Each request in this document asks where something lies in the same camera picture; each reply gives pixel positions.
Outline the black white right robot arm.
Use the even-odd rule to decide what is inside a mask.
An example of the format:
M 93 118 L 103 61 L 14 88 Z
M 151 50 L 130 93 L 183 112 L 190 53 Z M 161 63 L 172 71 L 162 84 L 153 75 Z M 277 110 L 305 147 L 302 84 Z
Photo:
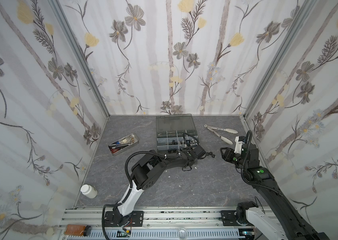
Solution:
M 270 219 L 253 201 L 242 202 L 230 217 L 224 220 L 241 226 L 256 227 L 269 240 L 327 240 L 324 232 L 318 232 L 294 208 L 279 188 L 271 172 L 260 165 L 259 150 L 252 144 L 252 131 L 236 138 L 236 146 L 221 148 L 222 159 L 240 169 L 242 180 L 252 186 L 267 202 L 277 222 Z

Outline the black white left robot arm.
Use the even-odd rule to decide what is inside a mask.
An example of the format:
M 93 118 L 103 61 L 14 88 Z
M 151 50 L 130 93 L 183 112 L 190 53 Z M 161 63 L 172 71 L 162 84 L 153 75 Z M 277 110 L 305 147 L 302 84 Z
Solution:
M 195 136 L 183 133 L 185 142 L 186 137 L 192 138 L 196 143 L 187 144 L 177 153 L 161 155 L 154 150 L 138 151 L 126 159 L 124 170 L 129 186 L 116 204 L 105 204 L 102 210 L 101 226 L 106 240 L 109 239 L 106 224 L 113 227 L 131 225 L 135 205 L 142 193 L 152 187 L 166 170 L 181 168 L 184 172 L 191 171 L 193 164 L 209 155 Z

